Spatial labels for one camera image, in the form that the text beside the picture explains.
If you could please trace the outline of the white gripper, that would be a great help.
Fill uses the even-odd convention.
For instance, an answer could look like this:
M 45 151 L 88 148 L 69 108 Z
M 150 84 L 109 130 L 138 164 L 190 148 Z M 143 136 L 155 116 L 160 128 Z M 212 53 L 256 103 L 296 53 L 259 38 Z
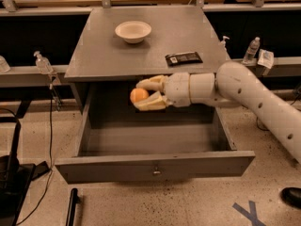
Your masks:
M 156 91 L 149 98 L 134 103 L 139 111 L 162 110 L 170 105 L 185 107 L 191 104 L 214 104 L 213 73 L 173 73 L 169 77 L 156 75 L 139 81 L 135 87 Z

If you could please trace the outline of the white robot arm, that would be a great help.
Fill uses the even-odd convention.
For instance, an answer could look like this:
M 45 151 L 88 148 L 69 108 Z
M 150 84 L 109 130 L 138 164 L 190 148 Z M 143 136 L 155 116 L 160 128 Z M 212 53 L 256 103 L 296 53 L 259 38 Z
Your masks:
M 140 111 L 161 110 L 171 105 L 243 105 L 301 163 L 301 112 L 276 96 L 251 70 L 240 63 L 227 61 L 216 73 L 156 75 L 138 82 L 135 87 L 152 92 L 146 99 L 131 99 Z

